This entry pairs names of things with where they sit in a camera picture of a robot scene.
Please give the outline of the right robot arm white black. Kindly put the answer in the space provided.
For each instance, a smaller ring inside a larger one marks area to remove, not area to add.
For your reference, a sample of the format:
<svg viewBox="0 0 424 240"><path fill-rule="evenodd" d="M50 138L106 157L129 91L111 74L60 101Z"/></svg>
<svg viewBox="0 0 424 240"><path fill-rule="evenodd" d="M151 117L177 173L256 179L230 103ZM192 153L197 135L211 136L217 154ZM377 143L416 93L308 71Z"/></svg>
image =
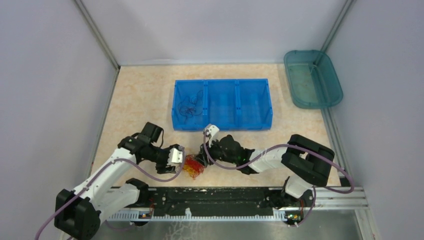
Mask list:
<svg viewBox="0 0 424 240"><path fill-rule="evenodd" d="M299 134L293 134L286 146L272 146L266 150L242 147L228 134L220 140L201 144L194 157L204 167L230 163L245 175L280 168L291 170L293 175L285 180L281 192L281 199L287 206L295 206L309 188L327 185L334 158L332 149Z"/></svg>

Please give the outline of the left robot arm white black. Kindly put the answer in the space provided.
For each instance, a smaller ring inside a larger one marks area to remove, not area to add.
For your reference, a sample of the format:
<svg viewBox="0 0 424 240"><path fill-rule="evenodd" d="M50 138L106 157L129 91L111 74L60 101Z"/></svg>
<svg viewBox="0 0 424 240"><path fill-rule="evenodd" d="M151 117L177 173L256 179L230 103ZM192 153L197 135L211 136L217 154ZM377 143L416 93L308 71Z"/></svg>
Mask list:
<svg viewBox="0 0 424 240"><path fill-rule="evenodd" d="M72 190L63 189L55 200L54 226L76 240L90 240L100 226L121 209L153 203L147 183L131 178L121 187L112 186L131 168L136 168L149 178L161 179L143 170L142 161L155 163L158 174L173 174L169 181L180 173L176 165L185 163L185 149L179 144L163 148L155 146L163 135L163 128L147 122L140 132L124 137L108 160L91 176Z"/></svg>

